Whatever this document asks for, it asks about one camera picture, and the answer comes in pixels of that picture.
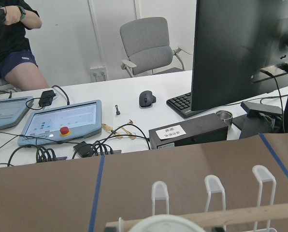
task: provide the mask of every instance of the navy shorts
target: navy shorts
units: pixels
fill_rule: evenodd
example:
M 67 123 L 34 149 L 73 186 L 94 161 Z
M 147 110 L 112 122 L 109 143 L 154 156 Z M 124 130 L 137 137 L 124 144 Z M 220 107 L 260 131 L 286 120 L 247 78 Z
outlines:
M 32 52 L 28 49 L 19 52 L 11 52 L 0 63 L 0 77 L 5 78 L 6 74 L 21 63 L 34 63 L 36 66 L 36 60 Z

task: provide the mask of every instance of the red emergency stop button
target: red emergency stop button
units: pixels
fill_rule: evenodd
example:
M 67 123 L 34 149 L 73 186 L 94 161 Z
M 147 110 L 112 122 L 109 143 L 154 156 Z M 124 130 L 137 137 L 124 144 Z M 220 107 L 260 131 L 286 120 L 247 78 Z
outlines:
M 60 136 L 67 136 L 71 133 L 68 127 L 60 128 Z

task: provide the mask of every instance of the chair backrest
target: chair backrest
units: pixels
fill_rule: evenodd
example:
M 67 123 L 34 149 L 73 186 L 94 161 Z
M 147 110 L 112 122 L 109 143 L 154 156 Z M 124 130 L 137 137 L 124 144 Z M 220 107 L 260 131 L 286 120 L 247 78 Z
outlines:
M 137 65 L 133 74 L 171 64 L 167 20 L 163 17 L 141 18 L 121 26 L 120 36 L 129 60 Z

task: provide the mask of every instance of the white desk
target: white desk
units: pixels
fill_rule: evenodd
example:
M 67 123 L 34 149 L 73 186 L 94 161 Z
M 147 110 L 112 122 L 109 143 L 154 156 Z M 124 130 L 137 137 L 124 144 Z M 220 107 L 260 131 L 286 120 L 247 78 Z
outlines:
M 170 74 L 160 74 L 145 77 L 136 77 L 129 79 L 120 79 L 106 82 L 97 82 L 89 84 L 81 84 L 75 86 L 62 87 L 70 98 L 70 104 L 87 102 L 91 100 L 99 99 L 102 102 L 102 122 L 117 128 L 123 124 L 126 124 L 131 119 L 133 124 L 142 129 L 146 137 L 148 137 L 148 130 L 158 128 L 161 126 L 169 125 L 179 121 L 183 121 L 177 113 L 175 113 L 170 107 L 166 105 L 166 101 L 169 98 L 185 94 L 190 92 L 191 88 L 191 75 L 192 71 L 175 72 Z M 141 109 L 139 107 L 139 95 L 144 90 L 151 90 L 153 95 L 156 96 L 157 102 L 153 104 L 151 108 Z M 40 97 L 43 90 L 34 90 L 26 92 L 14 93 L 13 97 L 21 96 L 33 96 Z M 66 99 L 64 94 L 58 89 L 54 90 L 57 97 L 54 99 L 51 106 L 47 108 L 53 108 L 66 105 Z M 288 87 L 282 89 L 282 94 L 288 93 Z M 276 96 L 277 91 L 264 94 L 262 96 Z M 7 98 L 6 94 L 0 95 L 0 99 Z M 265 100 L 266 104 L 280 105 L 279 99 Z M 120 115 L 116 115 L 115 105 L 118 105 Z M 34 101 L 33 108 L 38 108 L 38 100 Z M 240 105 L 235 106 L 221 106 L 209 111 L 203 112 L 194 117 L 202 116 L 205 114 L 215 113 L 217 110 L 227 110 L 233 113 L 233 116 L 240 116 L 245 114 L 245 111 Z M 13 128 L 5 129 L 3 132 L 9 132 L 14 134 L 20 134 L 28 116 L 32 110 L 28 111 L 23 120 Z M 130 132 L 134 132 L 137 135 L 141 135 L 135 127 L 125 127 Z M 92 136 L 90 138 L 80 138 L 73 140 L 72 142 L 81 142 L 85 140 L 87 143 L 94 143 L 96 140 L 106 138 L 109 135 L 108 132 L 102 130 L 102 133 Z M 228 131 L 228 140 L 238 139 L 240 131 L 233 125 L 232 129 Z M 0 146 L 10 140 L 13 136 L 0 134 Z M 106 142 L 113 150 L 121 149 L 123 153 L 147 150 L 147 144 L 144 139 L 131 140 L 125 137 L 121 140 L 115 138 Z M 74 153 L 73 146 L 71 144 L 62 145 L 46 145 L 47 148 L 54 149 L 57 157 L 67 156 L 71 159 Z M 18 147 L 17 138 L 9 142 L 6 146 L 0 149 L 0 163 L 6 163 L 9 160 L 12 152 Z M 35 148 L 23 148 L 19 150 L 12 159 L 11 164 L 23 165 L 35 163 Z

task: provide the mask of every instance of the small bolt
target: small bolt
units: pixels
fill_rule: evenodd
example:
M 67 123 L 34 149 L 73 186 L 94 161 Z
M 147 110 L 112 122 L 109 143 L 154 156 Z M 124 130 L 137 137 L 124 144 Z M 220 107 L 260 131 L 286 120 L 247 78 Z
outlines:
M 120 111 L 118 110 L 118 105 L 115 105 L 116 108 L 116 115 L 120 115 Z

